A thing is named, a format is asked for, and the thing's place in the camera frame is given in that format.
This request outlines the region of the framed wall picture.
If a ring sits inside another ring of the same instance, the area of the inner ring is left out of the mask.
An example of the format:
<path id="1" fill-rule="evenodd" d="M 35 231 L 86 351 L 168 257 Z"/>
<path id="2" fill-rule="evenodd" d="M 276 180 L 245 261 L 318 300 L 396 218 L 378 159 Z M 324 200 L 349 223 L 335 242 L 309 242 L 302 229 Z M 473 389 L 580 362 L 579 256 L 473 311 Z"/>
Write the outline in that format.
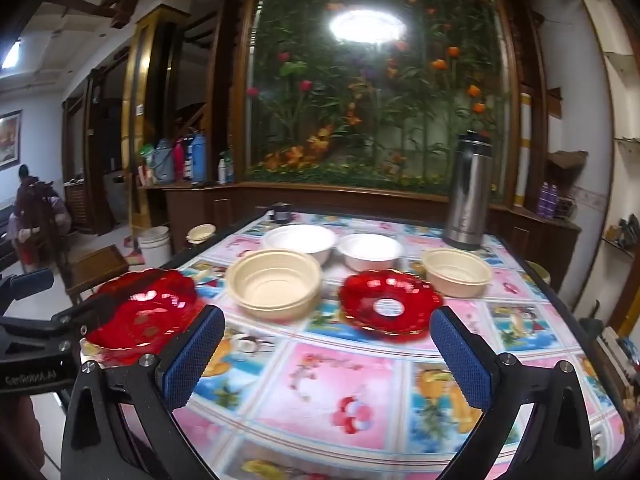
<path id="1" fill-rule="evenodd" d="M 22 112 L 3 114 L 0 117 L 0 169 L 5 170 L 20 161 Z"/>

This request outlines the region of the blue bottle on counter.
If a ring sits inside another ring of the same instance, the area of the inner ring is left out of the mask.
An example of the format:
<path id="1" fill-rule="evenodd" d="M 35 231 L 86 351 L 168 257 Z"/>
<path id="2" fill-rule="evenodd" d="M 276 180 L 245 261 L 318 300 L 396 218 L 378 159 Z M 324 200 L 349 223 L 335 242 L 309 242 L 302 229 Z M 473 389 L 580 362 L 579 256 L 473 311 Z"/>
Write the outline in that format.
<path id="1" fill-rule="evenodd" d="M 206 137 L 203 133 L 197 133 L 191 143 L 192 181 L 202 183 L 206 181 Z"/>

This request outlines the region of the white plastic bucket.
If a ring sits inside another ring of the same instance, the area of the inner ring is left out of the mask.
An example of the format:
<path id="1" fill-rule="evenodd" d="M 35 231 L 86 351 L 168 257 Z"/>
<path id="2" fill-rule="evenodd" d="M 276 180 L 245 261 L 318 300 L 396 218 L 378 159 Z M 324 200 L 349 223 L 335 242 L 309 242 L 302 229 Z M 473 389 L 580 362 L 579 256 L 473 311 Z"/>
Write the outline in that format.
<path id="1" fill-rule="evenodd" d="M 159 268 L 171 259 L 171 236 L 168 226 L 154 226 L 141 231 L 137 242 L 144 264 L 148 268 Z"/>

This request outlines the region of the large white bowl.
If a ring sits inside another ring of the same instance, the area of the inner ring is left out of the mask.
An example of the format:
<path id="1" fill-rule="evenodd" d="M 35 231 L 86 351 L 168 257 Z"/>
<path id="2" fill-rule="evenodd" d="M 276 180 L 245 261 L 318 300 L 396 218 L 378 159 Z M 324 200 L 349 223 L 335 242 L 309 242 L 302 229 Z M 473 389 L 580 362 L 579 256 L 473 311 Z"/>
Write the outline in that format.
<path id="1" fill-rule="evenodd" d="M 320 266 L 326 264 L 337 243 L 337 235 L 324 226 L 292 224 L 280 226 L 262 237 L 262 247 L 292 250 L 315 258 Z"/>

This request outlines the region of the red plate without sticker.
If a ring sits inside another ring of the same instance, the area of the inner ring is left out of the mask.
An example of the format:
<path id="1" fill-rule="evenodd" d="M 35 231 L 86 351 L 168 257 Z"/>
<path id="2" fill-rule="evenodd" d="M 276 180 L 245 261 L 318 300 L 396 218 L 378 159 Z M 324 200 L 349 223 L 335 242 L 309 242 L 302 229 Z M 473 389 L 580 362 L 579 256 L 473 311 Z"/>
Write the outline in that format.
<path id="1" fill-rule="evenodd" d="M 84 357 L 104 366 L 127 366 L 145 353 L 160 353 L 205 306 L 192 278 L 175 269 L 128 272 L 93 296 L 116 302 L 107 321 L 81 339 Z"/>

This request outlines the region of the wooden chair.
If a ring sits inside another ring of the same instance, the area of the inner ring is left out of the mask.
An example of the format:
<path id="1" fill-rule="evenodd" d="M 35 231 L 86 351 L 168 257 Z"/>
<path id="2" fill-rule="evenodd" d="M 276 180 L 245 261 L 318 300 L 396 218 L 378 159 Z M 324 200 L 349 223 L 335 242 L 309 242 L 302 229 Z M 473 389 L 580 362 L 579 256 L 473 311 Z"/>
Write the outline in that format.
<path id="1" fill-rule="evenodd" d="M 115 245 L 89 252 L 78 260 L 70 260 L 65 237 L 55 219 L 50 185 L 41 181 L 27 188 L 32 211 L 38 219 L 40 233 L 60 272 L 65 292 L 73 306 L 82 301 L 81 294 L 129 271 L 129 264 Z"/>

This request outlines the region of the seated person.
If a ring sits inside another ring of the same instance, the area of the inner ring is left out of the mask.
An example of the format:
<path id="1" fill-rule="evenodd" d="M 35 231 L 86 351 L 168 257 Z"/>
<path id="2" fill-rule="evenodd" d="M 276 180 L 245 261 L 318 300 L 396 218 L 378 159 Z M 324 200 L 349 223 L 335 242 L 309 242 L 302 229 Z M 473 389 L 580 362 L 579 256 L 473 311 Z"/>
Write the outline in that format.
<path id="1" fill-rule="evenodd" d="M 72 226 L 64 200 L 50 182 L 33 176 L 25 164 L 18 168 L 18 178 L 8 237 L 21 267 L 25 273 L 40 268 L 40 245 L 46 245 L 53 261 L 62 266 L 65 237 Z"/>

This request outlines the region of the floral wall mural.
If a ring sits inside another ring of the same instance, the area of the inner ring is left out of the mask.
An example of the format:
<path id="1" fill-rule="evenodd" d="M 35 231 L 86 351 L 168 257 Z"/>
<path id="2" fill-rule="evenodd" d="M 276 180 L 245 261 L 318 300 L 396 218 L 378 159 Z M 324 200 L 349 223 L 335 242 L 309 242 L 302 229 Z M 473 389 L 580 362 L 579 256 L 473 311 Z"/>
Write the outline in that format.
<path id="1" fill-rule="evenodd" d="M 246 90 L 253 181 L 444 195 L 459 136 L 506 192 L 508 62 L 495 0 L 257 0 Z"/>

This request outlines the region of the small beige bowl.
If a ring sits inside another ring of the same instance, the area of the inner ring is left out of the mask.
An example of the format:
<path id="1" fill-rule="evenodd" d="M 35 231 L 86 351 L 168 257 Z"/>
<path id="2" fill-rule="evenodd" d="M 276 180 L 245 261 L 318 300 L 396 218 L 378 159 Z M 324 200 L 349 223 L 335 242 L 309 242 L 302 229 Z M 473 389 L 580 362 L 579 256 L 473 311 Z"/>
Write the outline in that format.
<path id="1" fill-rule="evenodd" d="M 427 250 L 421 260 L 426 280 L 446 297 L 480 297 L 494 276 L 490 265 L 483 259 L 459 249 Z"/>

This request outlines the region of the grey jug on counter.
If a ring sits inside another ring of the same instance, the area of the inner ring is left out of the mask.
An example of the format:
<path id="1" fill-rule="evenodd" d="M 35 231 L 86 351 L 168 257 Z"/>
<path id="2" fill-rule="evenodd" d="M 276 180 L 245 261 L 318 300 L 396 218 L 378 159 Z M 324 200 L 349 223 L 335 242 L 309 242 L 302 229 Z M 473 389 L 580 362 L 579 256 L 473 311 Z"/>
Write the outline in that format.
<path id="1" fill-rule="evenodd" d="M 159 184 L 171 184 L 175 180 L 172 144 L 167 139 L 158 142 L 152 155 L 152 170 Z"/>

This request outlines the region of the large beige bowl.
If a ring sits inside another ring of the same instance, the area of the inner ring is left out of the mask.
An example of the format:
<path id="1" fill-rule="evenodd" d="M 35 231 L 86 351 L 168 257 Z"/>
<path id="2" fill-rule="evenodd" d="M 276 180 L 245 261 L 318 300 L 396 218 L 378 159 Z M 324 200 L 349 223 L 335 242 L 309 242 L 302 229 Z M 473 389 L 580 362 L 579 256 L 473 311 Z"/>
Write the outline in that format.
<path id="1" fill-rule="evenodd" d="M 266 321 L 304 318 L 321 300 L 320 264 L 287 249 L 248 252 L 228 267 L 224 281 L 242 310 Z"/>

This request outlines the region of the red plate with sticker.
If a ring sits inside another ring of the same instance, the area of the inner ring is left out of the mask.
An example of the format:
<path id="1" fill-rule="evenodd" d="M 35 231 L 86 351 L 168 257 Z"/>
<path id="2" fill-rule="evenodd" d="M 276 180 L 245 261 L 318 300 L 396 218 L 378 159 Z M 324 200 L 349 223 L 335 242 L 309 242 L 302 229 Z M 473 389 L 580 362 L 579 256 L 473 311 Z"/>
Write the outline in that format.
<path id="1" fill-rule="evenodd" d="M 432 313 L 445 304 L 434 287 L 415 275 L 393 269 L 349 276 L 338 292 L 346 320 L 386 337 L 410 337 L 428 331 Z"/>

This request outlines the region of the small black device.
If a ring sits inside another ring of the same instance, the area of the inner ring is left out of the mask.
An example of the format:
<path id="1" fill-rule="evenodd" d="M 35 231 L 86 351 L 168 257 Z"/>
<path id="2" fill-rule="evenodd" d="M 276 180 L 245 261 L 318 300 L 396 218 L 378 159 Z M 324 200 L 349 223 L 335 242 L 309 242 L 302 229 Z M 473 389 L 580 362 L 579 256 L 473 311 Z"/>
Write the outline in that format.
<path id="1" fill-rule="evenodd" d="M 271 208 L 270 219 L 272 222 L 280 224 L 288 224 L 293 219 L 292 207 L 289 203 L 276 203 Z"/>

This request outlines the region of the purple bottles on shelf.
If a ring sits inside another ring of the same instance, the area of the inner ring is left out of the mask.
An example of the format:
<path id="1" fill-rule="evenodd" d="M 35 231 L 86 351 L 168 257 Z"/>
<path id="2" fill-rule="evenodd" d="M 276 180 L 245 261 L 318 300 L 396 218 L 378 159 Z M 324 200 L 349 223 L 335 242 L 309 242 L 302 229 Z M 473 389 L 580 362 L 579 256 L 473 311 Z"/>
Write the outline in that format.
<path id="1" fill-rule="evenodd" d="M 556 185 L 544 182 L 540 188 L 536 214 L 542 218 L 553 219 L 558 198 L 558 188 Z"/>

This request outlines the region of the steel thermos flask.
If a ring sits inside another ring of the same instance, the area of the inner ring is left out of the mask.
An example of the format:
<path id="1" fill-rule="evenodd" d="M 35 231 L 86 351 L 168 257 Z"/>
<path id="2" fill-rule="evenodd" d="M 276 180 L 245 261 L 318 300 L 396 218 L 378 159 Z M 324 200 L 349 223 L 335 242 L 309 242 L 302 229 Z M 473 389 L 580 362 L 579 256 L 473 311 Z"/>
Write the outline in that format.
<path id="1" fill-rule="evenodd" d="M 480 249 L 490 200 L 492 147 L 488 136 L 466 130 L 458 137 L 442 239 L 450 246 Z"/>

